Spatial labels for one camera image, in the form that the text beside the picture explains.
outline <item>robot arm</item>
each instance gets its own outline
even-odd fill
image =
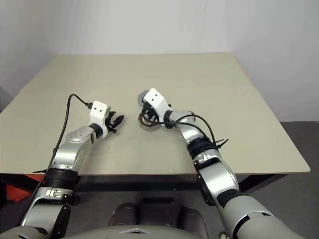
[[[139,96],[143,107],[139,116],[142,127],[151,130],[159,125],[179,128],[197,171],[205,202],[216,205],[226,232],[238,239],[301,239],[254,198],[240,192],[238,181],[218,152],[219,145],[211,142],[195,125],[189,111],[175,111],[154,88]]]
[[[112,120],[115,112],[111,107],[95,101],[89,105],[89,126],[83,126],[66,137],[66,141],[56,151],[44,184],[38,189],[20,227],[13,228],[0,237],[3,238],[50,238],[65,235],[71,209],[68,203],[74,200],[74,187],[78,172],[86,153],[99,139],[116,132],[124,116]]]

